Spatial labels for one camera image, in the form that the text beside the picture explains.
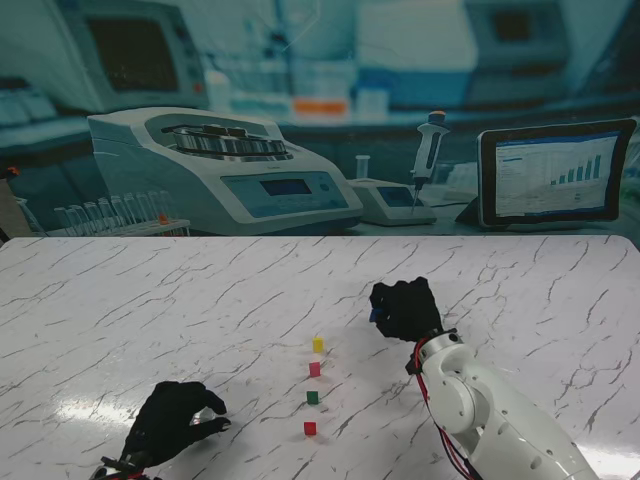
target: yellow cube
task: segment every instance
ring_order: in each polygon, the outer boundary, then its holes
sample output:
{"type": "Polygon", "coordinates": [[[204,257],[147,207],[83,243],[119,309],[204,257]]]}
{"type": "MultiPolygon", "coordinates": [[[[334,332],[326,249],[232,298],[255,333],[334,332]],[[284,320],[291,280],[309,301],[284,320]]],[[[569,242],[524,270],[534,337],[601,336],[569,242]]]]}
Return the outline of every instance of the yellow cube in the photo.
{"type": "Polygon", "coordinates": [[[314,353],[324,352],[324,340],[322,337],[315,337],[313,339],[313,352],[314,353]]]}

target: display screen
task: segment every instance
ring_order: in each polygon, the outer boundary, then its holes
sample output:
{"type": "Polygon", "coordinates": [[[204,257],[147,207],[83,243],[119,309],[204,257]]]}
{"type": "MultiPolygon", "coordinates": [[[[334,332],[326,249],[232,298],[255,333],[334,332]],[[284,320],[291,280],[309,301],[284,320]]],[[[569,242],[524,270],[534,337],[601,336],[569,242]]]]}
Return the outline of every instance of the display screen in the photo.
{"type": "Polygon", "coordinates": [[[531,17],[527,12],[499,12],[493,15],[498,40],[504,43],[526,42],[531,38],[531,17]]]}
{"type": "Polygon", "coordinates": [[[311,193],[304,180],[268,180],[260,182],[269,195],[306,195],[311,193]]]}
{"type": "Polygon", "coordinates": [[[496,144],[496,216],[602,211],[620,132],[496,144]]]}
{"type": "Polygon", "coordinates": [[[169,46],[156,22],[100,17],[87,23],[114,90],[178,89],[169,46]]]}
{"type": "MultiPolygon", "coordinates": [[[[378,192],[390,207],[411,207],[413,197],[407,187],[378,187],[378,192]]],[[[422,207],[420,199],[416,199],[416,207],[422,207]]]]}

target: pipette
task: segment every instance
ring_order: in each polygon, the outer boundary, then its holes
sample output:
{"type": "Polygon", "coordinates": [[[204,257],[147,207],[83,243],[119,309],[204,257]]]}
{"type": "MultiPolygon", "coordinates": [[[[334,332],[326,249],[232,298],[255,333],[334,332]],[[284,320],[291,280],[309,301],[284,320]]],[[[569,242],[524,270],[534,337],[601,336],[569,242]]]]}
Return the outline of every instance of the pipette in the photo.
{"type": "Polygon", "coordinates": [[[427,123],[418,127],[418,131],[422,133],[422,143],[418,148],[418,153],[416,153],[416,163],[413,166],[413,170],[411,170],[415,186],[413,206],[411,207],[412,215],[418,202],[420,190],[433,175],[438,151],[440,150],[440,141],[444,135],[449,133],[449,128],[444,124],[444,118],[445,113],[442,111],[431,112],[427,123]]]}

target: orange label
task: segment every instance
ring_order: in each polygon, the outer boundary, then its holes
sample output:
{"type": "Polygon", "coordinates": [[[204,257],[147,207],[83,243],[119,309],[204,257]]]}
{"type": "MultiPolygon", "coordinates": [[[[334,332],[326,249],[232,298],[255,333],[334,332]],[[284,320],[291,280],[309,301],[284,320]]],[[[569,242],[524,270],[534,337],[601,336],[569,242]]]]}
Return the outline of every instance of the orange label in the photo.
{"type": "Polygon", "coordinates": [[[343,115],[347,113],[347,102],[344,100],[322,101],[309,98],[296,98],[293,108],[297,113],[343,115]]]}

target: monitor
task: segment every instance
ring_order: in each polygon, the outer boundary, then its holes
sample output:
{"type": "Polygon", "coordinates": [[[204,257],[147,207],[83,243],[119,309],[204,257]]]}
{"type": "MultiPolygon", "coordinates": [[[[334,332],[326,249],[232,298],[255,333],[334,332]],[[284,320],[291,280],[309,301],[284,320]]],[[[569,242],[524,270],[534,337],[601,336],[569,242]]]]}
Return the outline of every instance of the monitor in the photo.
{"type": "Polygon", "coordinates": [[[208,106],[200,57],[172,5],[0,2],[0,65],[71,111],[208,106]]]}
{"type": "Polygon", "coordinates": [[[479,213],[485,226],[614,220],[634,120],[483,132],[479,213]]]}

